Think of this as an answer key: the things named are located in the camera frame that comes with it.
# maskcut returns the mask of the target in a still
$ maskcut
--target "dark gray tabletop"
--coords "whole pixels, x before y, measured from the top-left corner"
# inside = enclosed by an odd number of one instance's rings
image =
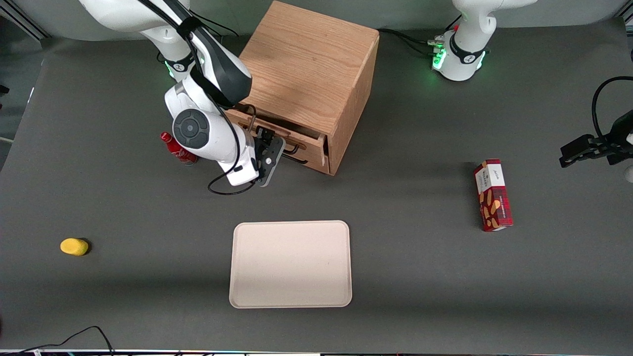
[[[501,29],[490,47],[454,83],[383,35],[335,177],[284,161],[268,188],[220,197],[215,162],[184,167],[159,139],[173,82],[149,42],[49,43],[0,174],[0,347],[97,324],[115,348],[630,355],[627,164],[558,163],[592,132],[596,87],[633,73],[623,23]],[[605,89],[605,129],[632,93]],[[486,158],[502,159],[515,217],[491,234],[472,176]],[[321,219],[350,226],[348,307],[231,307],[237,224]],[[94,250],[65,255],[67,237]]]

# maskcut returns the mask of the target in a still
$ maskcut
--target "label on box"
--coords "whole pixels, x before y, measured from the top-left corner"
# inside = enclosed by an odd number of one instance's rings
[[[479,194],[491,187],[500,187],[506,185],[506,182],[503,179],[501,164],[498,163],[486,165],[475,174],[475,178],[477,180],[477,192]]]

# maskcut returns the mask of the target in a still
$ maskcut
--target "wall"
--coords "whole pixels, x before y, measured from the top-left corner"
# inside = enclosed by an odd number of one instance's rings
[[[88,41],[139,38],[106,29],[77,0],[14,0],[56,37]],[[192,0],[191,8],[232,27],[252,33],[272,0]],[[458,15],[449,0],[283,0],[309,10],[373,28],[443,28]],[[584,25],[613,16],[626,0],[540,0],[517,10],[496,13],[500,27]]]

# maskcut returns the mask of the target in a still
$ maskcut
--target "red box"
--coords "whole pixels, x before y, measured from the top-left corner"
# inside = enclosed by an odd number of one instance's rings
[[[513,225],[510,201],[500,160],[486,160],[475,169],[479,211],[484,231],[499,231]]]

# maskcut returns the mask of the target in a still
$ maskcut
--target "green led light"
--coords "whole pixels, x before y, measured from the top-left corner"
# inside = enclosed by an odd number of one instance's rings
[[[169,64],[167,64],[167,61],[165,61],[165,66],[167,67],[167,70],[169,71],[169,76],[175,79],[172,73],[172,69],[169,67]]]
[[[481,63],[484,62],[484,57],[486,56],[486,51],[481,54],[481,59],[479,60],[479,64],[477,65],[477,69],[481,68]]]
[[[433,59],[433,68],[439,70],[442,68],[442,64],[444,63],[444,59],[446,58],[446,50],[442,49],[440,53],[436,54],[436,57]]]

